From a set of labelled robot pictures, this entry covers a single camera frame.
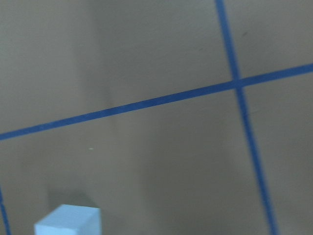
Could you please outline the light blue foam block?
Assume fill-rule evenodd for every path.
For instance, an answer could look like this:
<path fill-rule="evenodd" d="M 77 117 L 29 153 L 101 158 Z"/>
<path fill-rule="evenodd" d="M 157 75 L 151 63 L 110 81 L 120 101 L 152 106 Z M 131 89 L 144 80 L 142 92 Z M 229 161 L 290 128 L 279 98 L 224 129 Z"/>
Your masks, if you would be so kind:
<path fill-rule="evenodd" d="M 99 208 L 62 204 L 34 224 L 36 235 L 101 235 Z"/>

